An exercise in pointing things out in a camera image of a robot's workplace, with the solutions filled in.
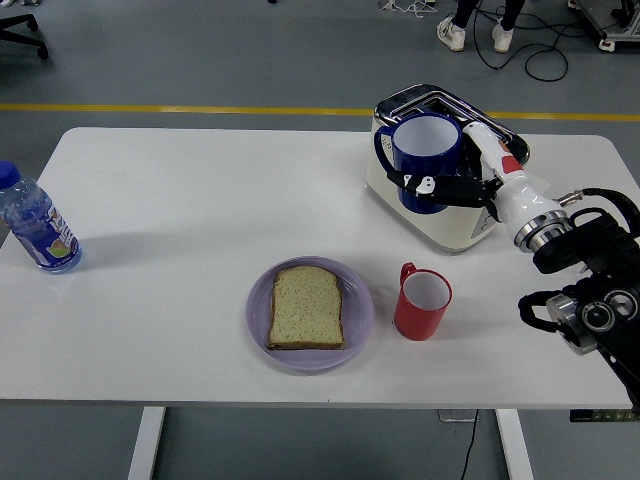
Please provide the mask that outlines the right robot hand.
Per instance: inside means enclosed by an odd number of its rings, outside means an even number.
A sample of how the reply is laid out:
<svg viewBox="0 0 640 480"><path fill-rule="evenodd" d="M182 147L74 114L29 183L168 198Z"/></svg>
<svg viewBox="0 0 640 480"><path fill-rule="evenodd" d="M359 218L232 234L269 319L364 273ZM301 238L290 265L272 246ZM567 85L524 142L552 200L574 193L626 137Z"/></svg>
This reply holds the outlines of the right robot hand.
<svg viewBox="0 0 640 480"><path fill-rule="evenodd" d="M534 189L518 160L495 133L478 121L469 122L460 132L479 149L479 159L491 175L489 179L404 172L380 156L387 179L404 192L430 203L487 208L496 221L507 226L514 244L523 251L534 251L536 242L544 243L570 230L567 214L559 202Z"/></svg>

